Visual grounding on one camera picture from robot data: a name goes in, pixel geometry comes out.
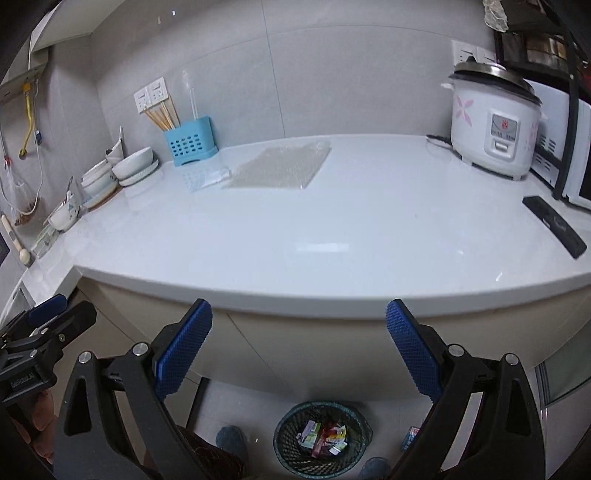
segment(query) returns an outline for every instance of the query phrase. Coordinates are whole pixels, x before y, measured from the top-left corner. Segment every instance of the white countertop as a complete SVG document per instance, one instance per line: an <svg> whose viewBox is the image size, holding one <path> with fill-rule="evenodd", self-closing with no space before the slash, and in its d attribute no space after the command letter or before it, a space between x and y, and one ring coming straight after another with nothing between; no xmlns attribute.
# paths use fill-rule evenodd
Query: white countertop
<svg viewBox="0 0 591 480"><path fill-rule="evenodd" d="M552 200L532 174L511 181L423 137L335 135L304 190L189 193L165 164L85 215L22 282L38 303L83 275L139 293L287 316L381 319L402 298L417 316L474 312L591 284L525 207L540 195L588 245L591 215ZM230 168L287 139L227 148Z"/></svg>

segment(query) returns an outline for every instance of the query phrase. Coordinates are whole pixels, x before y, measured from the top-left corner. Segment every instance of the glass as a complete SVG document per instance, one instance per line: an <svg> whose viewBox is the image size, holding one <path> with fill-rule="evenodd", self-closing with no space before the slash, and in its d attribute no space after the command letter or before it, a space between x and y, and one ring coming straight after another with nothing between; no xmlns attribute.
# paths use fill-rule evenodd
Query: glass
<svg viewBox="0 0 591 480"><path fill-rule="evenodd" d="M587 322L540 367L548 405L591 379L591 322Z"/></svg>

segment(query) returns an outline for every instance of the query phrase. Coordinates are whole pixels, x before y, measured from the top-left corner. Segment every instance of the bubble wrap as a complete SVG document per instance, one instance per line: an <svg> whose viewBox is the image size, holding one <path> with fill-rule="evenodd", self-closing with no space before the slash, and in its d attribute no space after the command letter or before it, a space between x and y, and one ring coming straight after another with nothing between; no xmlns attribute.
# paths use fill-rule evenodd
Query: bubble wrap
<svg viewBox="0 0 591 480"><path fill-rule="evenodd" d="M330 153L330 142L267 148L232 172L226 188L305 189Z"/></svg>

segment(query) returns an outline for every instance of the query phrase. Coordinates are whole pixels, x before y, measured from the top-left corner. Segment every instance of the chopstick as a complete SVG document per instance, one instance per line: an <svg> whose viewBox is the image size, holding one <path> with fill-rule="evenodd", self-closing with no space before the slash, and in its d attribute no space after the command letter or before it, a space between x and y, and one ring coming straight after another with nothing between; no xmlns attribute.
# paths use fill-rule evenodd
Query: chopstick
<svg viewBox="0 0 591 480"><path fill-rule="evenodd" d="M178 115L177 115L177 109L174 106L174 102L173 102L173 98L172 96L168 97L168 100L164 101L164 106L166 107L166 102L169 101L170 102L170 106L171 106L171 113L172 113L172 118L173 118L173 123L177 126L180 127L181 126L181 122L178 119Z"/></svg>
<svg viewBox="0 0 591 480"><path fill-rule="evenodd" d="M150 120L152 120L152 121L153 121L153 122L156 124L156 126L157 126L157 127L160 129L160 130L162 130L163 132L166 132L166 131L170 130L170 129L169 129L167 126L166 126L166 125L164 125L164 124L162 123L162 120L160 120L160 119L159 119L159 118L158 118L158 117L157 117L157 116L154 114L154 112L151 112L150 110L144 110L144 111L143 111L143 113L145 113L145 114L146 114L146 116L147 116L147 117L148 117Z"/></svg>
<svg viewBox="0 0 591 480"><path fill-rule="evenodd" d="M160 104L160 111L163 113L163 115L166 117L166 121L168 122L169 126L171 129L175 128L173 119L170 118L170 113L168 113L168 109L166 108L166 105L161 103Z"/></svg>
<svg viewBox="0 0 591 480"><path fill-rule="evenodd" d="M142 112L142 113L145 113L146 116L150 120L152 120L153 123L163 132L167 132L169 130L174 130L175 128L180 127L180 122L178 121L177 111L176 111L176 108L174 107L174 102L172 101L172 99L170 99L170 103L171 103L172 111L174 114L174 120L173 120L173 116L170 114L170 111L168 110L168 108L166 106L166 100L164 102L160 102L159 104L157 104L158 105L157 109L155 108L156 106L152 106Z"/></svg>

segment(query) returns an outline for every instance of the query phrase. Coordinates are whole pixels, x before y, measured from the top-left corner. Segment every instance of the blue gripper pad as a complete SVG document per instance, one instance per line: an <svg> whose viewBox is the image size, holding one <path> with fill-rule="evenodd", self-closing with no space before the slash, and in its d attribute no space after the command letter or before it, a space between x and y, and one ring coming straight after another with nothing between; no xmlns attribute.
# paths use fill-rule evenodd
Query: blue gripper pad
<svg viewBox="0 0 591 480"><path fill-rule="evenodd" d="M53 317L64 313L68 308L68 300L63 295L58 294L49 300L44 301L37 307L29 310L27 322L32 327L38 328L49 322Z"/></svg>
<svg viewBox="0 0 591 480"><path fill-rule="evenodd" d="M212 329L212 320L211 305L200 299L178 324L168 326L174 327L176 334L166 349L154 359L154 391L161 401L180 388L197 352Z"/></svg>
<svg viewBox="0 0 591 480"><path fill-rule="evenodd" d="M443 392L439 382L439 364L421 338L418 323L402 300L388 304L386 326L419 392L435 403Z"/></svg>

